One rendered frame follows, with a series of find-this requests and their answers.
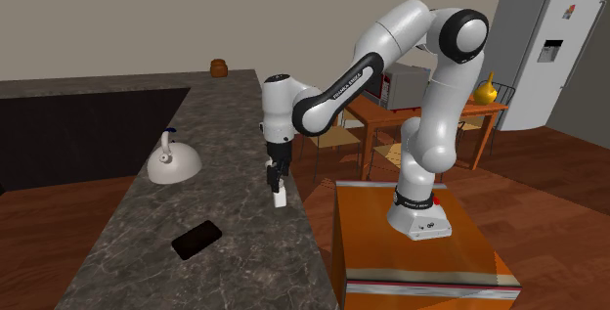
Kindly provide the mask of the orange robot stand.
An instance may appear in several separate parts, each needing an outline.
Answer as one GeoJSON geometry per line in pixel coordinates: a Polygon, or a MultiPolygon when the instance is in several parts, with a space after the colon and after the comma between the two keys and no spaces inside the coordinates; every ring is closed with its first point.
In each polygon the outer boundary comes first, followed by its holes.
{"type": "Polygon", "coordinates": [[[335,186],[331,283],[341,310],[510,310],[521,285],[443,184],[447,238],[413,241],[386,215],[392,182],[335,186]]]}

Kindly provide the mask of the wooden dining table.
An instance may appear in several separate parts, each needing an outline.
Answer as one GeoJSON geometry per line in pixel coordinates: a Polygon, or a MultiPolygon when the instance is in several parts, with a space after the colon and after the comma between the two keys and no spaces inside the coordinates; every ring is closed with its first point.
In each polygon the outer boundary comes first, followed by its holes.
{"type": "MultiPolygon", "coordinates": [[[[408,118],[420,116],[421,114],[421,109],[401,110],[396,112],[388,111],[375,105],[371,100],[366,99],[362,95],[352,101],[345,109],[364,124],[364,136],[359,157],[359,180],[366,180],[368,178],[372,139],[375,130],[378,128],[402,125],[408,118]]],[[[488,105],[477,105],[474,102],[473,97],[469,97],[460,116],[483,116],[484,120],[473,156],[470,159],[458,160],[457,165],[459,167],[465,167],[470,170],[476,169],[498,114],[507,109],[507,105],[496,102],[488,105]]]]}

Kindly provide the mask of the black phone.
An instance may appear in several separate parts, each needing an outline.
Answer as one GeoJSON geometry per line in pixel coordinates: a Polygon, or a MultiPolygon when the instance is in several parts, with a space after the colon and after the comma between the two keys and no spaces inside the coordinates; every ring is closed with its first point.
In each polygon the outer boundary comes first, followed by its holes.
{"type": "Polygon", "coordinates": [[[188,260],[222,237],[222,231],[206,220],[172,241],[171,246],[182,260],[188,260]]]}

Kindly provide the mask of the yellow vase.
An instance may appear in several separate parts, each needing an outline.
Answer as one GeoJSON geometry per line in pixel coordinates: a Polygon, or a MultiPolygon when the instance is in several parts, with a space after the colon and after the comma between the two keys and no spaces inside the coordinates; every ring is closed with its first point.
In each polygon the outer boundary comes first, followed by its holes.
{"type": "Polygon", "coordinates": [[[493,78],[494,73],[491,71],[488,78],[473,92],[473,99],[477,105],[486,106],[496,99],[498,91],[493,85],[493,78]]]}

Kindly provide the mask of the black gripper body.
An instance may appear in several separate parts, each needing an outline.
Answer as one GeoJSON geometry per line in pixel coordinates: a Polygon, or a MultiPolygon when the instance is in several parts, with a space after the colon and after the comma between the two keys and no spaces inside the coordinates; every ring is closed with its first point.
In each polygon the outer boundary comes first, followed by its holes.
{"type": "Polygon", "coordinates": [[[266,143],[267,155],[269,156],[267,165],[275,165],[278,169],[288,170],[292,158],[292,142],[266,143]]]}

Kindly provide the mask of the grey refrigerator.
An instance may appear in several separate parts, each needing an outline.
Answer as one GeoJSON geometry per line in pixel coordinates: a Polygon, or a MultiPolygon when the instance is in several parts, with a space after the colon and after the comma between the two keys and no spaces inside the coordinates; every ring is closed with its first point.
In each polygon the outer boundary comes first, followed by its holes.
{"type": "Polygon", "coordinates": [[[500,131],[546,125],[605,7],[605,0],[499,0],[480,76],[515,92],[500,131]]]}

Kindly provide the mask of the brown jar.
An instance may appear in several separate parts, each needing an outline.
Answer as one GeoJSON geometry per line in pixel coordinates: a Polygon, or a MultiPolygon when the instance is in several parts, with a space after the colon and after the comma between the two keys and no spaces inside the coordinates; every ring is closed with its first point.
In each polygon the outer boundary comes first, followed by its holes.
{"type": "Polygon", "coordinates": [[[214,59],[210,62],[210,75],[215,78],[228,76],[228,65],[223,59],[214,59]]]}

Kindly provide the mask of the white kettle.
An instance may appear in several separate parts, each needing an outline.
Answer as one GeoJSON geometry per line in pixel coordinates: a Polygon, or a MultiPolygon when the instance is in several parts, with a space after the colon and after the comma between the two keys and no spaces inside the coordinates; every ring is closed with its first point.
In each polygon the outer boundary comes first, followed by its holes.
{"type": "Polygon", "coordinates": [[[186,181],[200,172],[202,162],[198,152],[191,146],[170,140],[172,127],[166,128],[160,138],[161,145],[154,150],[147,162],[149,179],[159,185],[186,181]]]}

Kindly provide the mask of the grey microwave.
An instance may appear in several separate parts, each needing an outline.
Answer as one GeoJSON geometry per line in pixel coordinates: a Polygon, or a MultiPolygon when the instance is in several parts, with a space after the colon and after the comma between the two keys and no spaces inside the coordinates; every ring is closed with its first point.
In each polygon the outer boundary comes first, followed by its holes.
{"type": "Polygon", "coordinates": [[[395,63],[369,82],[362,95],[389,111],[416,109],[421,106],[429,77],[428,68],[395,63]]]}

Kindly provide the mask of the metal chair with tan seat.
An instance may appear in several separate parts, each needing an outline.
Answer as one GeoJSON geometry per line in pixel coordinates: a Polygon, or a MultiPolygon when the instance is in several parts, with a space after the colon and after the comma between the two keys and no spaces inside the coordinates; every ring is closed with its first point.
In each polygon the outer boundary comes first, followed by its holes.
{"type": "MultiPolygon", "coordinates": [[[[504,84],[500,84],[497,82],[492,83],[493,87],[497,91],[497,96],[495,98],[495,102],[509,106],[512,97],[515,93],[515,88],[511,86],[507,86],[504,84]]],[[[495,141],[496,131],[498,129],[499,122],[502,120],[504,114],[504,110],[499,111],[497,118],[494,120],[494,124],[491,131],[491,147],[490,153],[493,152],[493,145],[495,141]]],[[[463,138],[464,134],[468,130],[478,130],[482,127],[484,121],[483,116],[469,116],[462,117],[460,122],[458,123],[458,131],[457,131],[457,147],[459,146],[460,140],[463,138]]]]}
{"type": "Polygon", "coordinates": [[[371,148],[369,169],[367,172],[368,179],[370,178],[375,155],[381,155],[397,168],[401,167],[401,144],[394,138],[391,144],[377,145],[371,148]]]}
{"type": "Polygon", "coordinates": [[[359,174],[360,168],[360,147],[362,145],[361,140],[352,134],[347,128],[337,124],[338,118],[334,120],[328,131],[320,136],[308,137],[303,134],[300,135],[300,149],[299,159],[303,156],[304,146],[306,140],[311,140],[316,148],[315,163],[314,163],[314,176],[312,182],[315,183],[318,175],[318,165],[320,161],[320,149],[324,148],[336,148],[338,151],[342,146],[356,144],[357,156],[356,156],[356,174],[359,174]]]}

